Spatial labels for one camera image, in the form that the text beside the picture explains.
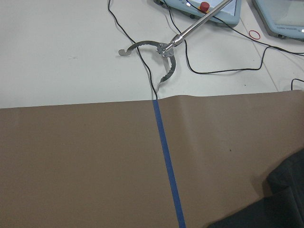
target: blue tape line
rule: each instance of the blue tape line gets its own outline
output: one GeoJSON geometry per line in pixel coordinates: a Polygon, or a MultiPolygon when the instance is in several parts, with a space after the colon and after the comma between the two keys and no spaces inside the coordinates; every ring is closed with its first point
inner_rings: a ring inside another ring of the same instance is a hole
{"type": "Polygon", "coordinates": [[[162,116],[161,116],[161,112],[160,112],[160,107],[158,105],[157,100],[153,100],[153,107],[154,107],[158,132],[159,132],[159,135],[161,138],[162,152],[163,152],[163,156],[165,158],[165,163],[166,163],[167,173],[168,173],[169,182],[170,182],[170,186],[171,186],[171,192],[172,192],[172,196],[173,196],[177,220],[179,222],[180,228],[186,228],[186,223],[185,223],[184,215],[183,215],[182,208],[181,208],[179,191],[177,189],[177,184],[176,184],[173,166],[172,166],[172,162],[171,162],[171,157],[170,157],[170,153],[169,153],[169,148],[168,148],[168,144],[167,144],[166,134],[165,134],[165,130],[164,130],[164,127],[162,124],[162,118],[161,118],[162,116]]]}

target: gray device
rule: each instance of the gray device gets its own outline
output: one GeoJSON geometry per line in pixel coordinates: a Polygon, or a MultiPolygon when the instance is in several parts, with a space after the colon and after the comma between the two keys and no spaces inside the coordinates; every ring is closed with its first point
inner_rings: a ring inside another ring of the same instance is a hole
{"type": "Polygon", "coordinates": [[[252,0],[269,35],[304,41],[304,0],[252,0]]]}
{"type": "MultiPolygon", "coordinates": [[[[165,0],[168,6],[176,8],[185,14],[189,15],[191,18],[201,18],[204,16],[199,10],[192,7],[187,3],[186,0],[165,0]]],[[[189,0],[189,2],[195,7],[199,7],[200,4],[206,1],[210,5],[210,10],[216,7],[221,3],[222,0],[189,0]]],[[[155,3],[163,5],[163,0],[154,0],[155,3]]],[[[225,6],[220,12],[216,14],[216,17],[225,21],[231,27],[234,27],[238,24],[240,19],[241,12],[241,2],[242,0],[232,0],[227,6],[225,6]]],[[[224,24],[215,18],[211,18],[211,21],[216,22],[219,26],[224,26],[224,24]]]]}

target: red emergency stop button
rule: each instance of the red emergency stop button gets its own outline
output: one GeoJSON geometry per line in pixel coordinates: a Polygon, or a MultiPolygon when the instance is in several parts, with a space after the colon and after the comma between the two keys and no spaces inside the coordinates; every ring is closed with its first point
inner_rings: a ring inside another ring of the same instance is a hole
{"type": "Polygon", "coordinates": [[[200,11],[202,11],[202,12],[207,12],[209,10],[209,8],[210,8],[209,3],[205,2],[205,1],[203,1],[199,7],[200,11]]]}

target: table surface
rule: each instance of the table surface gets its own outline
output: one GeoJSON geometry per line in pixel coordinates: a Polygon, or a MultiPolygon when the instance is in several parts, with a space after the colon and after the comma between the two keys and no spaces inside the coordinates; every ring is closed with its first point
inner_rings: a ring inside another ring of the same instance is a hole
{"type": "MultiPolygon", "coordinates": [[[[176,30],[168,10],[152,0],[112,0],[111,9],[136,41],[168,42],[176,30]]],[[[181,30],[194,20],[173,10],[181,30]]],[[[115,26],[100,0],[3,0],[0,7],[0,108],[150,100],[152,91],[137,54],[121,57],[131,42],[115,26]]],[[[303,42],[270,37],[252,6],[242,0],[236,30],[256,30],[261,41],[304,52],[303,42]]],[[[264,46],[228,28],[206,23],[188,39],[194,69],[213,71],[258,67],[264,46]]],[[[142,55],[157,84],[166,73],[154,48],[142,55]]],[[[291,80],[304,78],[304,57],[269,50],[259,71],[196,75],[189,71],[185,48],[175,48],[177,68],[159,89],[159,98],[173,95],[214,96],[290,90],[291,80]]],[[[304,89],[300,83],[295,89],[304,89]]]]}

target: black fabric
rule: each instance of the black fabric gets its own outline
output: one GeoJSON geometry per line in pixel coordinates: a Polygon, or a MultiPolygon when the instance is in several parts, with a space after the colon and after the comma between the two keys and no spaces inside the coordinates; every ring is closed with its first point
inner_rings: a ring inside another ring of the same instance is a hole
{"type": "Polygon", "coordinates": [[[209,228],[304,228],[304,149],[284,160],[267,182],[273,196],[209,228]]]}

